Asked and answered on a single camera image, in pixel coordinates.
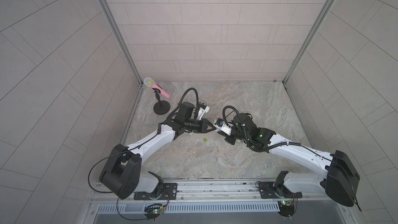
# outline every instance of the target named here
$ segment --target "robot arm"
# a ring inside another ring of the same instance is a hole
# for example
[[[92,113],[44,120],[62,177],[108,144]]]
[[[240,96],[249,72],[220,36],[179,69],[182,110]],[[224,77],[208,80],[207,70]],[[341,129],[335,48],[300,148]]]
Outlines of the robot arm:
[[[152,198],[157,198],[162,192],[163,180],[152,172],[142,172],[142,163],[184,132],[207,133],[216,129],[203,118],[210,109],[208,106],[201,103],[194,114],[196,118],[191,118],[194,108],[192,103],[182,102],[164,122],[159,123],[156,131],[127,146],[115,146],[101,172],[100,181],[120,199],[133,192],[148,192]]]
[[[236,116],[231,122],[225,117],[225,110],[231,108]],[[293,142],[267,128],[258,128],[249,117],[239,113],[234,107],[224,107],[223,119],[214,121],[214,126],[225,141],[234,145],[242,140],[255,152],[271,152],[299,163],[314,173],[296,174],[283,171],[269,191],[283,198],[291,198],[299,192],[326,194],[332,200],[351,207],[356,201],[356,191],[360,176],[348,156],[341,151],[334,154],[322,152]]]

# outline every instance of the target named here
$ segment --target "marble floor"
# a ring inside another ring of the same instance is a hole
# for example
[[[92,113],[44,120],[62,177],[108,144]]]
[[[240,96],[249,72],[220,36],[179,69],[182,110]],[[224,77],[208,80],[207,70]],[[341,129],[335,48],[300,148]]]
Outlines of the marble floor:
[[[199,101],[210,107],[203,117],[211,122],[217,117],[222,118],[224,106],[231,105],[239,112],[251,113],[258,127],[266,127],[310,146],[281,82],[160,82],[159,85],[170,94],[167,101],[171,109],[177,106],[186,89],[194,87]],[[195,104],[195,93],[190,91],[184,101]],[[155,102],[153,90],[145,87],[126,144],[147,136],[157,129],[159,122],[164,121],[166,114],[156,115],[152,110]],[[283,157],[253,152],[244,143],[237,141],[234,146],[230,145],[215,131],[193,135],[184,133],[155,152],[142,167],[163,178],[276,178],[283,170],[311,172]]]

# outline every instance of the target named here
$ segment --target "black mounting plate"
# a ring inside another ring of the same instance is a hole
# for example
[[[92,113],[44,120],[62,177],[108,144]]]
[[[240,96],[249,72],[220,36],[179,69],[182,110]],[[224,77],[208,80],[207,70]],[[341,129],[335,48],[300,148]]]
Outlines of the black mounting plate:
[[[261,182],[262,190],[260,190],[261,199],[276,199],[281,198],[277,195],[276,188],[273,186],[274,182]],[[297,198],[302,198],[301,192],[297,192]]]
[[[163,183],[163,190],[166,191],[169,194],[169,200],[175,200],[176,195],[177,195],[177,184],[176,183]],[[161,194],[159,198],[157,199],[151,199],[149,198],[150,193],[147,192],[136,192],[134,193],[134,200],[166,200],[166,196],[164,194]]]

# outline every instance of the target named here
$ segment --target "microphone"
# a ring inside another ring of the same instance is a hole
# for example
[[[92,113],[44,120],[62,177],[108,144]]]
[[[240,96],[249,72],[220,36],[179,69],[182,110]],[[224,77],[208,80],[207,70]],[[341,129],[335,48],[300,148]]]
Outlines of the microphone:
[[[170,97],[170,95],[169,95],[168,93],[166,93],[161,87],[159,87],[159,86],[155,83],[155,81],[152,80],[152,78],[150,78],[150,77],[145,78],[145,79],[144,79],[144,84],[145,84],[147,87],[152,87],[152,88],[158,89],[158,90],[160,91],[160,93],[161,93],[164,97],[166,97],[166,98]]]

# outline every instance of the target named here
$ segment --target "pink microphone handle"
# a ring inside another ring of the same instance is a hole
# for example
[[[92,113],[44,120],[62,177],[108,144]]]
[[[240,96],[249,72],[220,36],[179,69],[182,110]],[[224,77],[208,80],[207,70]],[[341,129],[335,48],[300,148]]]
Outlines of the pink microphone handle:
[[[165,92],[161,87],[159,87],[156,83],[153,84],[152,88],[157,88],[157,89],[159,89],[159,90],[160,90],[160,93],[161,93],[164,97],[166,97],[166,98],[170,97],[170,95],[169,95],[168,93],[166,93],[166,92]]]

